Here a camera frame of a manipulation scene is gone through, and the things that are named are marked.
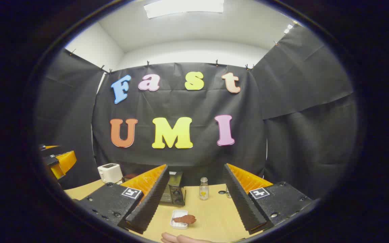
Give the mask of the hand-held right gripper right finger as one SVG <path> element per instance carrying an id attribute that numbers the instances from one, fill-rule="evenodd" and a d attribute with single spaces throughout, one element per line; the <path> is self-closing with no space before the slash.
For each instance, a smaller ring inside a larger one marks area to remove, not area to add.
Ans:
<path id="1" fill-rule="evenodd" d="M 290 220 L 313 201 L 287 182 L 273 184 L 229 163 L 224 165 L 224 180 L 249 234 Z"/>

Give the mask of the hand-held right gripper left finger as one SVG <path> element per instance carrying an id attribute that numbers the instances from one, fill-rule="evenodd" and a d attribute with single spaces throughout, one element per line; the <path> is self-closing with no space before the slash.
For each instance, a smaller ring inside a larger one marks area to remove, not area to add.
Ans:
<path id="1" fill-rule="evenodd" d="M 107 182 L 79 200 L 79 206 L 105 223 L 143 234 L 168 186 L 163 164 L 120 185 Z"/>

